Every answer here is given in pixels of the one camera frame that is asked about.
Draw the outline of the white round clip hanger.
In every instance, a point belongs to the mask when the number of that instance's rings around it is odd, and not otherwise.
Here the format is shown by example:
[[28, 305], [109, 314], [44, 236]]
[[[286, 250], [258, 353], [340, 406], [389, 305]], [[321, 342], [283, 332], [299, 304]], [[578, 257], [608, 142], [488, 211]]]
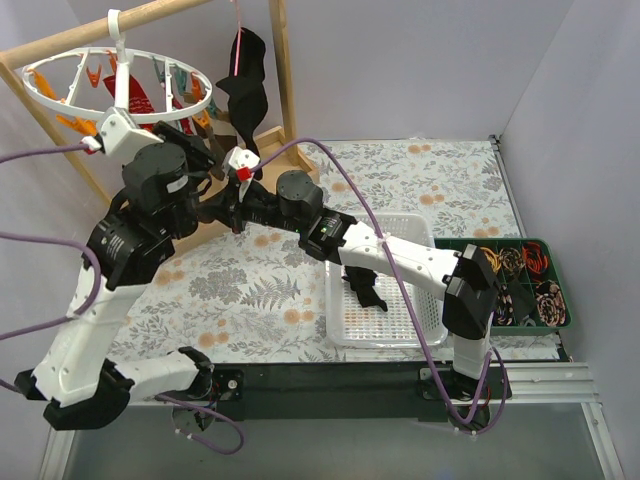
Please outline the white round clip hanger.
[[[101, 79], [97, 71], [86, 68], [92, 56], [109, 58], [113, 74], [105, 79], [110, 83], [114, 106], [128, 111], [138, 125], [149, 125], [158, 121], [175, 121], [191, 117], [206, 110], [212, 100], [212, 83], [199, 70], [171, 57], [160, 54], [131, 49], [126, 46], [125, 19], [126, 12], [111, 9], [107, 13], [105, 25], [109, 37], [114, 42], [112, 48], [91, 47], [89, 34], [79, 35], [66, 32], [63, 38], [71, 44], [69, 48], [59, 47], [54, 54], [43, 56], [21, 69], [21, 78], [27, 93], [35, 101], [59, 114], [78, 117], [83, 120], [97, 121], [104, 116], [102, 111], [81, 108], [75, 104], [79, 91], [79, 82], [86, 75], [93, 87]], [[76, 74], [68, 86], [64, 97], [57, 97], [40, 75], [40, 66], [60, 59], [77, 57]], [[130, 107], [132, 87], [130, 86], [131, 66], [138, 58], [153, 64], [158, 81], [164, 91], [165, 109], [162, 111], [137, 111]]]

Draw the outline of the black sock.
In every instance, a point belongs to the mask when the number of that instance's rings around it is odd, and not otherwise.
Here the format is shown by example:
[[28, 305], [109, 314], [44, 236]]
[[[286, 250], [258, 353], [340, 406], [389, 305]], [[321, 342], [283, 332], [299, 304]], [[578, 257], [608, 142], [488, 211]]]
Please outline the black sock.
[[356, 294], [362, 308], [377, 307], [383, 312], [388, 311], [387, 303], [380, 298], [374, 289], [377, 274], [370, 269], [354, 266], [345, 266], [342, 277], [350, 289]]

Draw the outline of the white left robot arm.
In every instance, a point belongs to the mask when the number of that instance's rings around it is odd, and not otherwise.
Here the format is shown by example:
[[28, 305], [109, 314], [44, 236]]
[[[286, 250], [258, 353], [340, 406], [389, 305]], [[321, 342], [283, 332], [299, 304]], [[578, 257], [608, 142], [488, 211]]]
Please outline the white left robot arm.
[[57, 431], [94, 430], [120, 416], [132, 401], [176, 392], [205, 398], [213, 365], [192, 347], [130, 364], [108, 359], [110, 346], [174, 241], [198, 228], [196, 200], [211, 184], [218, 159], [197, 135], [166, 122], [135, 129], [142, 143], [122, 168], [124, 187], [82, 247], [76, 291], [43, 360], [16, 375], [26, 399], [43, 401]]

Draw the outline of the cream brown striped sock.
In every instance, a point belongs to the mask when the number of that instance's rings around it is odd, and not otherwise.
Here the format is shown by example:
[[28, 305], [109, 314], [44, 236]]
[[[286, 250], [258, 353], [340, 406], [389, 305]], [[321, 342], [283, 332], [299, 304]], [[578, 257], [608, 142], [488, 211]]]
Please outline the cream brown striped sock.
[[209, 150], [214, 157], [214, 165], [210, 168], [211, 174], [217, 180], [223, 180], [223, 162], [227, 153], [237, 145], [237, 137], [232, 126], [224, 121], [219, 121], [209, 116], [193, 116], [192, 120], [196, 132], [208, 141]]

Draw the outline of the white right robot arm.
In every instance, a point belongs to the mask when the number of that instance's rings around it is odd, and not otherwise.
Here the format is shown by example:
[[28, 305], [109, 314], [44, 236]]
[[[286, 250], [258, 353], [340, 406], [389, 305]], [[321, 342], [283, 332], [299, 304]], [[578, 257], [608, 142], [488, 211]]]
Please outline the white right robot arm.
[[395, 236], [382, 238], [371, 223], [327, 208], [323, 191], [299, 170], [281, 174], [275, 192], [231, 176], [227, 185], [196, 208], [202, 223], [218, 221], [236, 233], [252, 222], [299, 235], [299, 247], [318, 261], [356, 271], [400, 276], [442, 301], [442, 323], [454, 339], [452, 383], [464, 397], [489, 384], [489, 331], [499, 281], [474, 245], [464, 251], [426, 247]]

